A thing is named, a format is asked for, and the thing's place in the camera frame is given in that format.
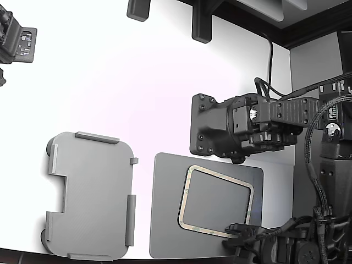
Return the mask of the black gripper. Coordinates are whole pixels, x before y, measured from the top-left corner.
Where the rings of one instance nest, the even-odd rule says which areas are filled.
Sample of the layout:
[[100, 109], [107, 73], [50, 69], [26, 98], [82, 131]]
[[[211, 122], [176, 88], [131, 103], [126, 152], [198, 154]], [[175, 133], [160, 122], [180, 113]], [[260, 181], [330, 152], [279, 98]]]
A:
[[269, 233], [269, 229], [236, 223], [227, 226], [225, 232], [237, 235], [236, 238], [222, 241], [222, 245], [225, 248], [235, 248], [233, 263], [261, 263], [261, 244], [263, 239], [258, 240], [257, 236]]

